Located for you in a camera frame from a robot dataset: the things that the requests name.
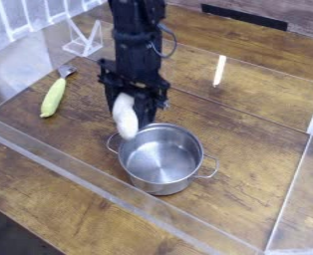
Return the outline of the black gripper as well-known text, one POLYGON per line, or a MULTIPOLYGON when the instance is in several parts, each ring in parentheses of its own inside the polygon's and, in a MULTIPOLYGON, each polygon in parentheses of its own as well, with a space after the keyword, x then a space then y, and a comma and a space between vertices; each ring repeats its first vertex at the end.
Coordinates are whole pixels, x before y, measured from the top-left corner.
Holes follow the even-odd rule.
POLYGON ((129 34, 114 32, 117 58, 100 59, 99 81, 106 87, 110 112, 121 93, 135 97, 139 128, 157 119, 157 110, 167 108, 169 81, 161 76, 162 32, 129 34))

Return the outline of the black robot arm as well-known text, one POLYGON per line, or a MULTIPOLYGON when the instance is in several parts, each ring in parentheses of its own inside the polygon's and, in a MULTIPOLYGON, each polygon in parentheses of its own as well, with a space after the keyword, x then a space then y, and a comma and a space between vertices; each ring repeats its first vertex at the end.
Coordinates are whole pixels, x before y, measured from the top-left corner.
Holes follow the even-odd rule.
POLYGON ((165 108, 170 82, 161 76, 165 0, 108 0, 114 15, 117 59, 100 59, 99 82, 106 87, 110 111, 118 97, 129 95, 139 128, 155 121, 165 108))

